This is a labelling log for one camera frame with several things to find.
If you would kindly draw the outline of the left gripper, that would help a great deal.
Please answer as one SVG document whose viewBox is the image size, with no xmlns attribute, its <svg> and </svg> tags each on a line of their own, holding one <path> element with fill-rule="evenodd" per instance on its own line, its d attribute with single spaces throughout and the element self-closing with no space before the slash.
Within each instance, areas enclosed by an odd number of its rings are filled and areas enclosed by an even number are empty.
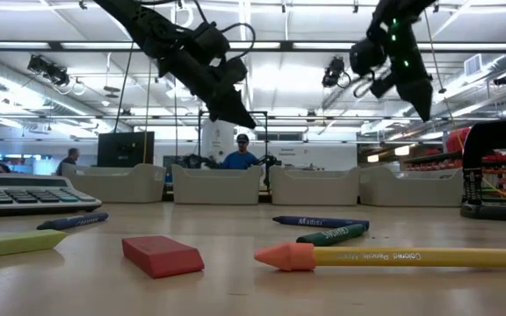
<svg viewBox="0 0 506 316">
<path fill-rule="evenodd" d="M 222 60 L 212 66 L 199 62 L 184 48 L 167 48 L 158 51 L 158 70 L 160 75 L 172 74 L 194 96 L 212 99 L 208 105 L 212 122 L 223 120 L 249 129 L 257 126 L 235 89 L 248 73 L 241 59 Z"/>
</svg>

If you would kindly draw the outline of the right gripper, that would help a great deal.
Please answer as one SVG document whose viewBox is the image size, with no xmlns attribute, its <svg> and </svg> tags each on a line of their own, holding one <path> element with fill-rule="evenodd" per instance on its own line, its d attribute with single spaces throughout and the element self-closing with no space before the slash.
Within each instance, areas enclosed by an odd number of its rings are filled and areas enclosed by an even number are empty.
<svg viewBox="0 0 506 316">
<path fill-rule="evenodd" d="M 371 93 L 376 98 L 382 98 L 396 86 L 400 98 L 412 104 L 423 122 L 429 121 L 432 77 L 423 64 L 415 35 L 389 34 L 387 56 L 390 60 L 389 74 L 372 82 Z"/>
</svg>

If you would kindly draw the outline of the dark blue marker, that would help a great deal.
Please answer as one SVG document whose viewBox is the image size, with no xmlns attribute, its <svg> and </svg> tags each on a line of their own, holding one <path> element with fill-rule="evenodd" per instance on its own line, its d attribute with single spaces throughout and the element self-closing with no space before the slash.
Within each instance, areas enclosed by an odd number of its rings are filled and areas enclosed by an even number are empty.
<svg viewBox="0 0 506 316">
<path fill-rule="evenodd" d="M 324 228 L 338 228 L 350 225 L 362 225 L 366 230 L 368 230 L 370 227 L 370 222 L 368 220 L 360 220 L 360 219 L 277 216 L 273 217 L 272 220 L 282 225 L 291 225 L 291 226 L 316 226 Z"/>
</svg>

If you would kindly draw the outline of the red eraser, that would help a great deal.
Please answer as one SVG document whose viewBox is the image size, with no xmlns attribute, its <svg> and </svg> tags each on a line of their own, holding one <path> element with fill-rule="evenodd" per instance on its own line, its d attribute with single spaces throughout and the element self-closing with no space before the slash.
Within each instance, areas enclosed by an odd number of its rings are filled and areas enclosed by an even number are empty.
<svg viewBox="0 0 506 316">
<path fill-rule="evenodd" d="M 198 272 L 205 264 L 193 247 L 165 236 L 142 236 L 121 241 L 124 256 L 152 278 Z"/>
</svg>

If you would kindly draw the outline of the dark green crayon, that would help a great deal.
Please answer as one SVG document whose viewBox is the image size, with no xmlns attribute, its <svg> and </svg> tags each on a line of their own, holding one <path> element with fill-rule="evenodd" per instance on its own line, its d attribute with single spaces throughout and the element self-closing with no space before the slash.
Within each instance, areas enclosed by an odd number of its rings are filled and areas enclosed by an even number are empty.
<svg viewBox="0 0 506 316">
<path fill-rule="evenodd" d="M 365 232 L 366 227 L 364 225 L 353 224 L 328 231 L 321 231 L 319 233 L 302 235 L 296 239 L 296 242 L 312 244 L 315 247 L 327 247 L 360 237 Z"/>
</svg>

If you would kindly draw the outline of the yellow pencil orange eraser cap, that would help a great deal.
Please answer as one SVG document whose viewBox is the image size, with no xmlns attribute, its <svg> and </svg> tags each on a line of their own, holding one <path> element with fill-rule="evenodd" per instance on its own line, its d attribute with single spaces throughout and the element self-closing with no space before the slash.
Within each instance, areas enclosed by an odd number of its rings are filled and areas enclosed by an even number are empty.
<svg viewBox="0 0 506 316">
<path fill-rule="evenodd" d="M 256 251 L 254 259 L 283 271 L 320 266 L 506 268 L 506 249 L 316 247 L 283 243 Z"/>
</svg>

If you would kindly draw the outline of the blue crayon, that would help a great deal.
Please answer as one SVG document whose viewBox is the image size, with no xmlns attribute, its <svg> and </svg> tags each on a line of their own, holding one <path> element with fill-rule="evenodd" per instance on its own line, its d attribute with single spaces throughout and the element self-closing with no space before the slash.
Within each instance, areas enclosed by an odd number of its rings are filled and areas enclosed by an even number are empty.
<svg viewBox="0 0 506 316">
<path fill-rule="evenodd" d="M 70 229 L 72 227 L 77 226 L 85 226 L 89 224 L 94 224 L 102 221 L 106 221 L 109 217 L 109 214 L 106 212 L 98 212 L 87 215 L 77 215 L 68 218 L 62 219 L 53 219 L 45 221 L 36 227 L 37 230 L 65 230 Z"/>
</svg>

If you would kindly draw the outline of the yellow eraser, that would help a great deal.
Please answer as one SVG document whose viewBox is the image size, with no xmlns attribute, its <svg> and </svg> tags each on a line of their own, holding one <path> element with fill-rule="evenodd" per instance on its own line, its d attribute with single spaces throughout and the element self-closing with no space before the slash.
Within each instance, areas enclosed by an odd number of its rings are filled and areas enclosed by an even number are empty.
<svg viewBox="0 0 506 316">
<path fill-rule="evenodd" d="M 0 256 L 51 249 L 67 236 L 52 229 L 3 234 L 0 235 Z"/>
</svg>

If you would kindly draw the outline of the person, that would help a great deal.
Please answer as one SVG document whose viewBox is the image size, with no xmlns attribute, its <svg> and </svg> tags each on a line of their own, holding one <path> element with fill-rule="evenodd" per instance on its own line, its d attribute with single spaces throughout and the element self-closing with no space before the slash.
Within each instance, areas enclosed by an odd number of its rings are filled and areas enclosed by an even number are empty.
<svg viewBox="0 0 506 316">
<path fill-rule="evenodd" d="M 257 162 L 257 158 L 248 150 L 249 137 L 246 134 L 238 134 L 236 143 L 238 149 L 226 156 L 220 164 L 221 169 L 248 169 Z"/>
<path fill-rule="evenodd" d="M 80 154 L 78 148 L 70 148 L 68 150 L 68 155 L 58 164 L 55 174 L 61 176 L 64 165 L 76 165 L 79 155 Z"/>
</svg>

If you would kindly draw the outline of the red round object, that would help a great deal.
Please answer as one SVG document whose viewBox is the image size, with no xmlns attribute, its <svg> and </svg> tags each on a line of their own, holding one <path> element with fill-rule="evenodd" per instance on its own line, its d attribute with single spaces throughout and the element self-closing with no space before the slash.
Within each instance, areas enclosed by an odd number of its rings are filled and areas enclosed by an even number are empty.
<svg viewBox="0 0 506 316">
<path fill-rule="evenodd" d="M 461 152 L 470 130 L 470 127 L 463 127 L 450 131 L 445 143 L 446 151 L 448 153 Z"/>
</svg>

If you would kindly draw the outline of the grey plastic bin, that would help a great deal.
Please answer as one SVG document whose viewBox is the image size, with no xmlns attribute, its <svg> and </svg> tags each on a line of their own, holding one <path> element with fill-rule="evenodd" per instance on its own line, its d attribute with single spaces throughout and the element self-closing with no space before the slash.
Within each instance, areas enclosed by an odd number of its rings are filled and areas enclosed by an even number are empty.
<svg viewBox="0 0 506 316">
<path fill-rule="evenodd" d="M 163 199 L 166 168 L 145 163 L 132 168 L 64 165 L 62 175 L 76 190 L 103 203 L 145 204 Z"/>
<path fill-rule="evenodd" d="M 363 205 L 457 207 L 463 195 L 462 169 L 393 172 L 378 166 L 360 171 Z"/>
<path fill-rule="evenodd" d="M 174 202 L 190 205 L 257 205 L 263 171 L 185 169 L 172 165 Z"/>
<path fill-rule="evenodd" d="M 346 171 L 270 168 L 275 205 L 349 206 L 358 202 L 360 168 Z"/>
</svg>

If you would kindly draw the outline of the white sign board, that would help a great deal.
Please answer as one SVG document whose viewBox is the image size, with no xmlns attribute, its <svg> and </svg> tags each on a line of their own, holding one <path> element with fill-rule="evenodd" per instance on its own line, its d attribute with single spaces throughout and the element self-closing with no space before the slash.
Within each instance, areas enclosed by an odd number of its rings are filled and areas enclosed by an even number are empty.
<svg viewBox="0 0 506 316">
<path fill-rule="evenodd" d="M 269 153 L 289 168 L 344 171 L 358 165 L 354 145 L 285 144 L 269 146 Z"/>
</svg>

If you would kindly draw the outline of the black monitor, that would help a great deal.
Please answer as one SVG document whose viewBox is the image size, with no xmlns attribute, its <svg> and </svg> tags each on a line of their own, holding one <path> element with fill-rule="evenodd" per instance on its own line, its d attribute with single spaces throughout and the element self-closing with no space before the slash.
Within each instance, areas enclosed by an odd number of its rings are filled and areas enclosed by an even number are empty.
<svg viewBox="0 0 506 316">
<path fill-rule="evenodd" d="M 154 132 L 101 133 L 98 135 L 98 167 L 132 168 L 154 163 Z"/>
</svg>

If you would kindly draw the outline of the black ceiling fixture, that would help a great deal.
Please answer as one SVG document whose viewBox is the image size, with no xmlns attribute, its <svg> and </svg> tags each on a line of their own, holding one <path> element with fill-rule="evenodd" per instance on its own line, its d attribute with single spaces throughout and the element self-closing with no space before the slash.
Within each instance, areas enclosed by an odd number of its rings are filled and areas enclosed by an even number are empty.
<svg viewBox="0 0 506 316">
<path fill-rule="evenodd" d="M 27 69 L 48 79 L 49 82 L 58 87 L 65 87 L 70 83 L 68 70 L 65 67 L 47 61 L 41 55 L 32 55 Z"/>
</svg>

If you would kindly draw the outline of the grey desk calculator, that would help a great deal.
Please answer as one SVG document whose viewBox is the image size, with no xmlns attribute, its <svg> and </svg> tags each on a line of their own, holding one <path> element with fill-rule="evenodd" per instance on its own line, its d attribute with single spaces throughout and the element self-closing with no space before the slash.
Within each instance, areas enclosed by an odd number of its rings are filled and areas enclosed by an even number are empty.
<svg viewBox="0 0 506 316">
<path fill-rule="evenodd" d="M 0 216 L 92 212 L 101 205 L 63 176 L 0 174 Z"/>
</svg>

